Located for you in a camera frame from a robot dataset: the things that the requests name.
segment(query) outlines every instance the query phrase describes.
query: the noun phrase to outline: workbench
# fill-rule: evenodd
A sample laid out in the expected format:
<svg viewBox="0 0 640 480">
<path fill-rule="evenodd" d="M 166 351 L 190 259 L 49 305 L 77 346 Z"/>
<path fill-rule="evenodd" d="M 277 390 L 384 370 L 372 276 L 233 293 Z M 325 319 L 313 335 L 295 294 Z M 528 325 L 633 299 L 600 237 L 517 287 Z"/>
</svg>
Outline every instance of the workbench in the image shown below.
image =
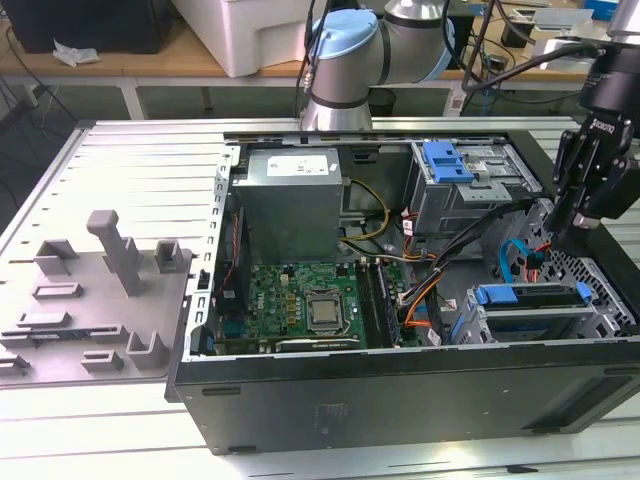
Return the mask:
<svg viewBox="0 0 640 480">
<path fill-rule="evenodd" d="M 570 0 L 555 0 L 558 7 L 571 7 Z M 494 21 L 489 25 L 487 38 L 500 42 L 504 22 L 494 11 Z M 481 19 L 475 21 L 479 30 Z M 8 22 L 0 23 L 0 74 L 12 85 L 33 85 L 35 80 L 11 53 L 4 31 Z M 534 39 L 553 35 L 534 29 Z M 208 87 L 293 87 L 300 69 L 300 62 L 287 62 L 261 69 L 246 77 L 227 77 L 218 62 L 185 23 L 177 22 L 165 47 L 155 55 L 98 52 L 102 61 L 69 67 L 51 54 L 27 54 L 19 45 L 18 52 L 25 64 L 47 85 L 85 85 L 118 87 L 124 98 L 131 119 L 147 118 L 138 89 L 141 87 L 202 87 L 205 106 L 211 108 Z M 525 49 L 509 49 L 518 63 L 531 56 L 531 45 Z M 505 55 L 499 47 L 488 44 L 487 53 Z M 439 79 L 429 82 L 391 85 L 392 88 L 436 88 L 449 91 L 444 116 L 459 116 L 465 98 L 461 89 L 461 70 L 448 70 Z M 572 91 L 582 88 L 584 74 L 550 70 L 529 70 L 503 84 L 507 90 Z"/>
<path fill-rule="evenodd" d="M 577 127 L 564 117 L 374 119 L 380 130 L 528 130 L 551 157 L 562 131 Z M 95 249 L 84 228 L 92 209 L 117 210 L 121 233 L 141 250 L 176 238 L 198 253 L 216 176 L 208 154 L 223 133 L 295 129 L 286 119 L 110 121 L 76 129 L 0 237 L 0 294 L 33 272 L 33 253 L 46 238 Z M 630 243 L 640 238 L 637 209 L 627 215 L 609 228 L 638 262 L 637 240 Z M 164 400 L 164 389 L 158 382 L 0 390 L 3 477 L 506 478 L 518 470 L 508 465 L 539 470 L 531 480 L 640 476 L 640 396 L 576 435 L 216 457 L 199 432 L 215 425 L 196 425 L 182 404 Z"/>
</svg>

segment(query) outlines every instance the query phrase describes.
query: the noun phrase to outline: floor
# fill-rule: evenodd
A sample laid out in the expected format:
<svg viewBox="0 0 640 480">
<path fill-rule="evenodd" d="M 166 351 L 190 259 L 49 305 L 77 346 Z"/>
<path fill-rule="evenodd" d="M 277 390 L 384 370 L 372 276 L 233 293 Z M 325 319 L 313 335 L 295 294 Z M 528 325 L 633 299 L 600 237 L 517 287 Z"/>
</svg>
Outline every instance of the floor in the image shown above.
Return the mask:
<svg viewBox="0 0 640 480">
<path fill-rule="evenodd" d="M 438 116 L 442 112 L 447 95 L 445 90 L 396 90 L 393 113 L 397 116 Z M 142 98 L 149 117 L 166 118 L 251 118 L 290 117 L 293 89 L 291 88 L 215 88 L 211 90 L 214 110 L 203 107 L 198 88 L 148 87 L 142 89 Z M 538 101 L 557 96 L 557 93 L 518 92 L 515 100 Z M 127 110 L 120 91 L 109 87 L 60 88 L 57 97 L 78 119 L 118 120 L 127 119 Z M 465 111 L 465 116 L 481 115 L 483 108 L 490 115 L 579 115 L 577 97 L 545 104 L 512 103 L 502 99 L 491 108 L 491 101 L 483 107 L 484 100 L 477 96 Z M 0 232 L 13 218 L 17 206 L 27 198 L 42 172 L 60 149 L 74 122 L 43 91 L 39 107 L 25 111 L 15 118 L 0 122 Z M 46 113 L 46 128 L 41 129 Z"/>
</svg>

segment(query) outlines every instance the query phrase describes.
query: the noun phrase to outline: motherboard chip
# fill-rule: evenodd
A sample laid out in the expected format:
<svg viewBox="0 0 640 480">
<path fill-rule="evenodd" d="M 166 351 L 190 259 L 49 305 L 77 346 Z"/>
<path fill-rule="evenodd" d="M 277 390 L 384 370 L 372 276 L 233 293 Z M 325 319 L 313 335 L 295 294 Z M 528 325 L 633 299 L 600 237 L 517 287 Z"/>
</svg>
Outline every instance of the motherboard chip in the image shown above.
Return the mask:
<svg viewBox="0 0 640 480">
<path fill-rule="evenodd" d="M 338 290 L 305 292 L 307 328 L 317 335 L 335 335 L 342 329 L 342 296 Z"/>
<path fill-rule="evenodd" d="M 311 303 L 315 323 L 336 322 L 336 303 L 333 300 L 318 300 Z"/>
</svg>

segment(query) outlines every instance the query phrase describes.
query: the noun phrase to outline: blue drive bay latch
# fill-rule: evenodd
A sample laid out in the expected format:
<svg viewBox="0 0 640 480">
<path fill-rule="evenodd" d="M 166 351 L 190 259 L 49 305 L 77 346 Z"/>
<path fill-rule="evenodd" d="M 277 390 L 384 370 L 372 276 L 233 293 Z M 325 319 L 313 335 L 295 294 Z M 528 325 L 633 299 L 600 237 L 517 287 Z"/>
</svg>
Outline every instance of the blue drive bay latch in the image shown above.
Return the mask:
<svg viewBox="0 0 640 480">
<path fill-rule="evenodd" d="M 471 183 L 473 174 L 467 170 L 462 161 L 462 154 L 458 153 L 451 142 L 429 142 L 422 144 L 424 160 L 433 170 L 436 183 Z"/>
</svg>

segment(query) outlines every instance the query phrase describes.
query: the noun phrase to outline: robotic arm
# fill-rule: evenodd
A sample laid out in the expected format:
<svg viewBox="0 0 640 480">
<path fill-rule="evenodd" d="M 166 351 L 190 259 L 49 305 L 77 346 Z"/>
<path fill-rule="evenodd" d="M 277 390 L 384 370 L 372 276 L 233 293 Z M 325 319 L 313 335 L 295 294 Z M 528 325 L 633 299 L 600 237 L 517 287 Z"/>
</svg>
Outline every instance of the robotic arm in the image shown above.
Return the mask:
<svg viewBox="0 0 640 480">
<path fill-rule="evenodd" d="M 381 21 L 368 10 L 329 13 L 318 58 L 310 60 L 306 80 L 310 100 L 301 115 L 301 128 L 371 129 L 370 87 L 439 75 L 451 60 L 442 37 L 442 3 L 391 0 Z M 453 43 L 453 28 L 449 31 Z"/>
<path fill-rule="evenodd" d="M 608 34 L 580 93 L 589 115 L 579 132 L 563 133 L 555 163 L 556 205 L 546 227 L 554 248 L 573 255 L 602 218 L 619 218 L 640 197 L 640 165 L 630 152 L 640 134 L 638 0 L 622 0 Z"/>
</svg>

